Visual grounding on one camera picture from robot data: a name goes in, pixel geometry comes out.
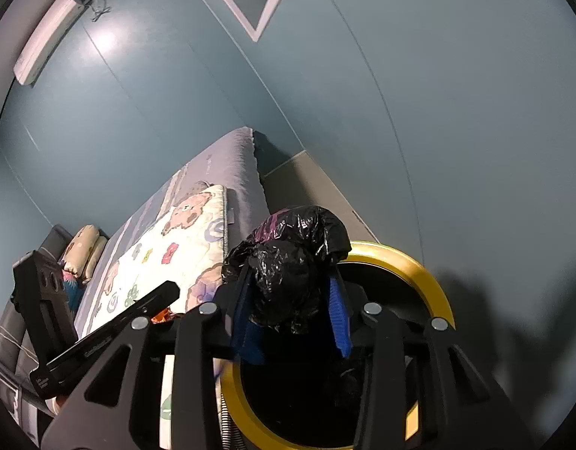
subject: rolled pillow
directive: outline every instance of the rolled pillow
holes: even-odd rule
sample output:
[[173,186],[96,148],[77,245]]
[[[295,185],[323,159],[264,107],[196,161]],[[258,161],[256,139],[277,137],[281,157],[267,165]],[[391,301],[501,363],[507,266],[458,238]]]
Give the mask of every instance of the rolled pillow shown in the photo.
[[98,264],[98,260],[103,255],[105,246],[107,245],[107,237],[98,237],[97,243],[94,244],[92,248],[92,253],[86,262],[86,267],[84,268],[84,284],[88,284],[92,276],[94,276],[94,269]]
[[97,243],[99,236],[100,232],[94,225],[86,225],[77,232],[63,254],[63,269],[76,276],[82,275],[88,257],[90,257],[92,248]]

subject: air conditioner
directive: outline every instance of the air conditioner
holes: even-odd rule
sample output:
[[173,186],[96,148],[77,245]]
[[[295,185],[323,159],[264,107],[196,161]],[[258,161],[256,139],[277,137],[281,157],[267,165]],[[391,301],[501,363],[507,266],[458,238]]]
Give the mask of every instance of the air conditioner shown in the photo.
[[35,81],[48,56],[83,9],[81,0],[55,0],[13,66],[19,84],[32,84]]

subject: bed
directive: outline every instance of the bed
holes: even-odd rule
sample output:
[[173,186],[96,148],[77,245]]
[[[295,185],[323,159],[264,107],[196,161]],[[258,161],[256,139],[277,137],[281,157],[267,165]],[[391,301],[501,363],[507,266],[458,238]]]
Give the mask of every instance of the bed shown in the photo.
[[248,127],[233,130],[177,171],[107,242],[77,312],[75,325],[80,337],[95,328],[95,306],[103,296],[111,268],[152,225],[169,213],[178,198],[201,181],[225,186],[226,253],[269,215],[257,171],[254,131]]

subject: black plastic bag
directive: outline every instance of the black plastic bag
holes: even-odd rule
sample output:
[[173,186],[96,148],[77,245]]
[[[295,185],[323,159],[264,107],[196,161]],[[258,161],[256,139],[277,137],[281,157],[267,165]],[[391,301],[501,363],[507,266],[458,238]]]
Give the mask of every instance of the black plastic bag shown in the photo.
[[307,320],[319,310],[320,276],[350,249],[346,228],[331,211],[320,206],[284,209],[232,249],[223,280],[238,279],[248,262],[260,292],[251,320],[278,331],[305,333]]

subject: blue wall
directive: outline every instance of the blue wall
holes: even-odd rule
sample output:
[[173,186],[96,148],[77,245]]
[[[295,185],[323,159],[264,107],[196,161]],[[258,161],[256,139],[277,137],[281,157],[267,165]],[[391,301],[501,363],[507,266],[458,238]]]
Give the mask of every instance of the blue wall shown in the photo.
[[0,316],[13,292],[13,264],[29,250],[38,248],[50,227],[0,151]]
[[379,238],[440,277],[538,438],[576,398],[576,17],[565,0],[204,0]]
[[0,146],[69,231],[109,234],[188,160],[236,127],[266,134],[269,171],[302,148],[201,0],[107,0],[71,28],[33,87],[15,84]]

